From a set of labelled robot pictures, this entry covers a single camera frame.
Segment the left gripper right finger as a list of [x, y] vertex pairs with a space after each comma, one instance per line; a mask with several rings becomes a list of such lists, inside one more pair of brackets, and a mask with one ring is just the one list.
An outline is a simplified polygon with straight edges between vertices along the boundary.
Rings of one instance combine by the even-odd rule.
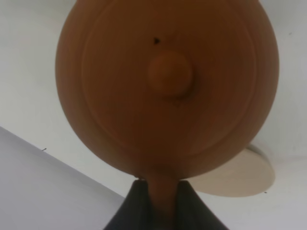
[[176, 230], [228, 230], [204, 204], [188, 181], [180, 181], [176, 195]]

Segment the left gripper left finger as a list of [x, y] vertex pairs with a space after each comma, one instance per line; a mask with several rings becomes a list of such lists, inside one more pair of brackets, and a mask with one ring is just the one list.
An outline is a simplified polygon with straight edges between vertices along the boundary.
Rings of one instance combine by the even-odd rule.
[[145, 180], [133, 182], [119, 210], [104, 230], [151, 230], [152, 207]]

